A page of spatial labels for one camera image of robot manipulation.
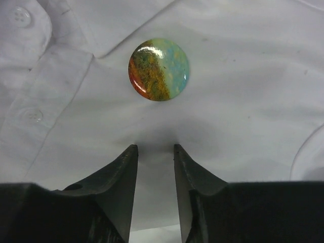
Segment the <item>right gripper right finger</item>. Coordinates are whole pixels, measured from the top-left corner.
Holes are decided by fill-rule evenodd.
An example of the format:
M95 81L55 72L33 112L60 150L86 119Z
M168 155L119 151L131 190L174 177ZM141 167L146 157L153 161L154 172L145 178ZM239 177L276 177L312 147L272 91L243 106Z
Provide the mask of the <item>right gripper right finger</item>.
M183 242L323 242L322 182L229 183L174 146Z

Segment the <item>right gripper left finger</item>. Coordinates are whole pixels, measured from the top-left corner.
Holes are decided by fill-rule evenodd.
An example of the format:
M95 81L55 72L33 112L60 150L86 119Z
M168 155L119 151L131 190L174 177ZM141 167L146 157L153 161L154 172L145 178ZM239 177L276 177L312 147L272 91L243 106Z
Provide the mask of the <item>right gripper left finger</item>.
M1 242L128 242L138 168L130 145L63 190L1 185Z

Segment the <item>white button shirt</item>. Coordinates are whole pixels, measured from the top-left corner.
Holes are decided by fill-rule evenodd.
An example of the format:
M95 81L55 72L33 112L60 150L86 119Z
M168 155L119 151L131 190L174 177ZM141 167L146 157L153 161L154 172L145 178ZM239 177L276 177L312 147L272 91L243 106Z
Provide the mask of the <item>white button shirt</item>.
M186 88L141 97L132 52L177 43ZM139 148L131 242L180 242L173 146L281 181L323 124L323 1L1 1L1 182L63 189Z

